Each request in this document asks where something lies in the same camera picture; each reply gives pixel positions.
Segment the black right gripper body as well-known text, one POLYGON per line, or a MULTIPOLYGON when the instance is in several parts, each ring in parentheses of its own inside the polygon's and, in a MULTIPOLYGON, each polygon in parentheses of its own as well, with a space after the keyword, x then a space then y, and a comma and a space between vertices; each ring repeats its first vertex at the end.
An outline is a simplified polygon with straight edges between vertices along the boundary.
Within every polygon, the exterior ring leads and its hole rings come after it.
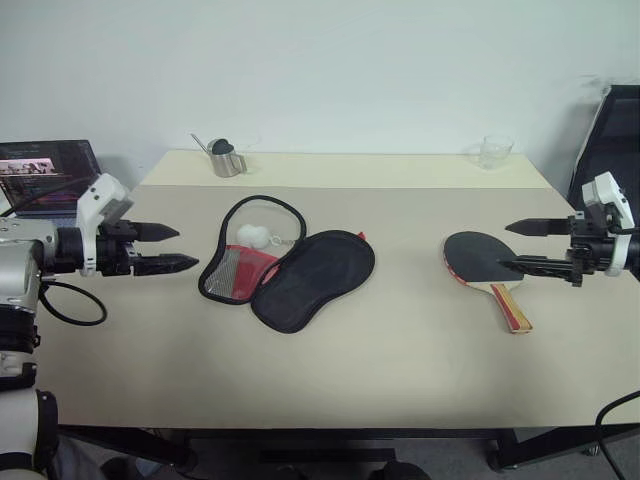
POLYGON ((610 231, 619 226, 619 212, 613 203, 595 203, 578 210, 570 217, 570 247, 567 259, 571 263, 569 282, 581 287, 585 275, 604 272, 618 276, 614 262, 617 236, 610 231))

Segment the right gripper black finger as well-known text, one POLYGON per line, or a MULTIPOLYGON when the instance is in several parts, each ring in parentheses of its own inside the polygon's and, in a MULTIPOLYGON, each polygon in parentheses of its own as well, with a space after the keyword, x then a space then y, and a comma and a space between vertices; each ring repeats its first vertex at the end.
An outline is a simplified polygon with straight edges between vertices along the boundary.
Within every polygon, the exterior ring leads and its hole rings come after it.
POLYGON ((507 225, 505 229, 512 233, 532 237, 570 235, 572 232, 572 221, 569 218, 528 218, 513 222, 507 225))
POLYGON ((500 259, 498 263, 523 275, 559 278, 573 281, 575 272, 568 260, 550 259, 545 256, 516 255, 510 259, 500 259))

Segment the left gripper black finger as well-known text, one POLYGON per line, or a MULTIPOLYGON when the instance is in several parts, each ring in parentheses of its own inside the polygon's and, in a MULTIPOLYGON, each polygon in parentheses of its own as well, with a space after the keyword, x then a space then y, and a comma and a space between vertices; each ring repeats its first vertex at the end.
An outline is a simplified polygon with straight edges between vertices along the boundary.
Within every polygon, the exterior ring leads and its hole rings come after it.
POLYGON ((199 263, 197 258, 185 254, 137 256, 132 262, 134 276, 155 276, 179 273, 199 263))
POLYGON ((136 240, 140 242, 161 242, 178 237, 180 232, 160 223, 136 222, 136 240))

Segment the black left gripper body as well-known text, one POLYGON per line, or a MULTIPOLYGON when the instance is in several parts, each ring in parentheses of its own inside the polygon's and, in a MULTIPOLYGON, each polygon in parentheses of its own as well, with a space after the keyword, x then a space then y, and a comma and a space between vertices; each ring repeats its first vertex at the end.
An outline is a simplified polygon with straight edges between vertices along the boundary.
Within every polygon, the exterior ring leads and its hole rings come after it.
POLYGON ((96 237, 97 271, 104 277, 142 276, 141 255, 134 248, 141 230, 140 222, 129 220, 101 224, 96 237))

